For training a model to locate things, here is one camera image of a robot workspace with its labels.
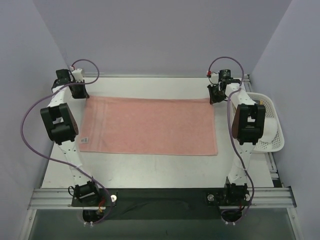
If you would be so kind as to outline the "pink towel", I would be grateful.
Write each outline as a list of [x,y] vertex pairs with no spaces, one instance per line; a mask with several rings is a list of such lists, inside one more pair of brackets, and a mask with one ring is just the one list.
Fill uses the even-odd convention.
[[78,143],[92,153],[216,156],[215,110],[207,98],[92,96]]

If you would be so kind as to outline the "white towel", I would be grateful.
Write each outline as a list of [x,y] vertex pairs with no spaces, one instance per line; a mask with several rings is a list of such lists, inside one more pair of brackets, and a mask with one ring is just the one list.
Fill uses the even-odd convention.
[[263,144],[279,144],[281,142],[281,138],[278,133],[278,121],[275,118],[265,118],[263,134],[258,141],[262,142]]

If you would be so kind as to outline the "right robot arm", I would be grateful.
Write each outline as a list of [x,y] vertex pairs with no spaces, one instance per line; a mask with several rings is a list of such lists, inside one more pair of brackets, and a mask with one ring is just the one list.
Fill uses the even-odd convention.
[[229,69],[218,72],[218,82],[208,85],[210,104],[227,103],[227,126],[234,158],[224,189],[208,199],[220,206],[248,206],[252,184],[248,168],[251,155],[263,136],[266,108],[252,100],[241,81],[231,76]]

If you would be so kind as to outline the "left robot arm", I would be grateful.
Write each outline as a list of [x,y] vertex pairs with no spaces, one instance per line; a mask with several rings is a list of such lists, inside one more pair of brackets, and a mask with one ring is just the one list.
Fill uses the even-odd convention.
[[68,187],[71,205],[93,207],[99,204],[102,196],[97,184],[83,174],[85,170],[76,143],[79,128],[67,103],[69,98],[88,99],[90,96],[83,85],[84,70],[71,69],[56,71],[57,79],[51,88],[54,96],[48,106],[40,110],[40,115],[49,139],[58,145],[72,174],[74,185]]

